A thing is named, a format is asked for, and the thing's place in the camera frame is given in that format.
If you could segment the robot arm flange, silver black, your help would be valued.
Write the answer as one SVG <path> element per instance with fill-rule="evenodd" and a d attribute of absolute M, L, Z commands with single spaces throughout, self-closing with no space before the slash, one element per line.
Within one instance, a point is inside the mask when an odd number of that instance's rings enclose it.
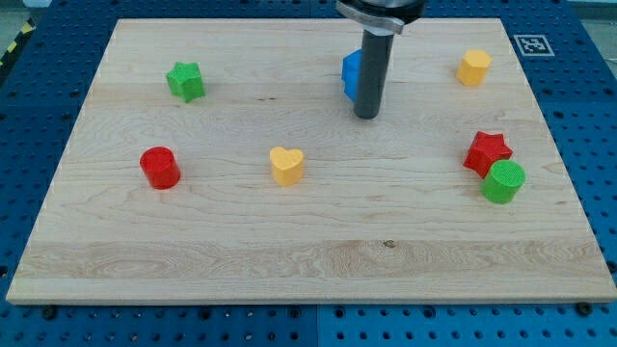
<path fill-rule="evenodd" d="M 426 0 L 337 0 L 335 9 L 370 33 L 387 36 L 400 35 L 406 25 L 421 18 L 426 4 Z"/>

